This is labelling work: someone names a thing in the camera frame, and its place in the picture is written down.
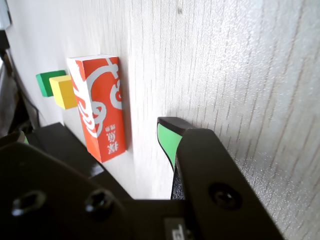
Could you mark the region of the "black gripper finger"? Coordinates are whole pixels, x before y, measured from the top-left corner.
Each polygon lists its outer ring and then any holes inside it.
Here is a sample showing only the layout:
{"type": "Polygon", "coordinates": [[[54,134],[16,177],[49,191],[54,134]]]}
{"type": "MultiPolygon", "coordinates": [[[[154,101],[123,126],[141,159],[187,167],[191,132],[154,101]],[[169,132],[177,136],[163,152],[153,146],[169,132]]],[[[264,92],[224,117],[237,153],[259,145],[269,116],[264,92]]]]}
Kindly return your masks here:
{"type": "Polygon", "coordinates": [[[203,240],[280,240],[282,234],[217,135],[178,117],[157,119],[157,138],[180,180],[203,240]]]}
{"type": "Polygon", "coordinates": [[[0,139],[3,240],[131,240],[129,198],[61,125],[0,139]]]}

